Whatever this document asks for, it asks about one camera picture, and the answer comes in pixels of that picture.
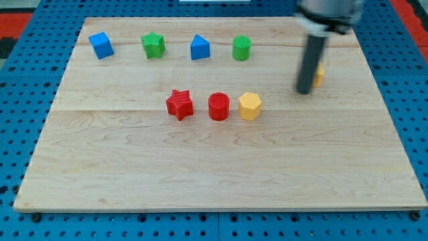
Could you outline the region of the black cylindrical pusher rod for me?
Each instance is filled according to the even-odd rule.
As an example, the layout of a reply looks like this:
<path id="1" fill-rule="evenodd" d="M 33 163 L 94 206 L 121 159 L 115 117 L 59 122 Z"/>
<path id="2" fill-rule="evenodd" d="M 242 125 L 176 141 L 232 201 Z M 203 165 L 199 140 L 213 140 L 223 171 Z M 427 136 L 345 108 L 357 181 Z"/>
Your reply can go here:
<path id="1" fill-rule="evenodd" d="M 318 62 L 322 57 L 326 40 L 327 37 L 318 37 L 315 35 L 308 36 L 296 81 L 296 91 L 299 94 L 311 93 Z"/>

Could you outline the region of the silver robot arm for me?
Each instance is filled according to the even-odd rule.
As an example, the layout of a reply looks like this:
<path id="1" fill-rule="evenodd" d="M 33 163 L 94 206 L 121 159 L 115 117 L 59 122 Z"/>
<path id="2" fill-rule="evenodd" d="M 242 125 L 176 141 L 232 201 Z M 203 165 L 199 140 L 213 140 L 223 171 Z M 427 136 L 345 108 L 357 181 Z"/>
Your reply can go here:
<path id="1" fill-rule="evenodd" d="M 362 17 L 363 0 L 298 0 L 296 16 L 307 39 L 296 80 L 296 92 L 309 94 L 331 33 L 345 35 Z"/>

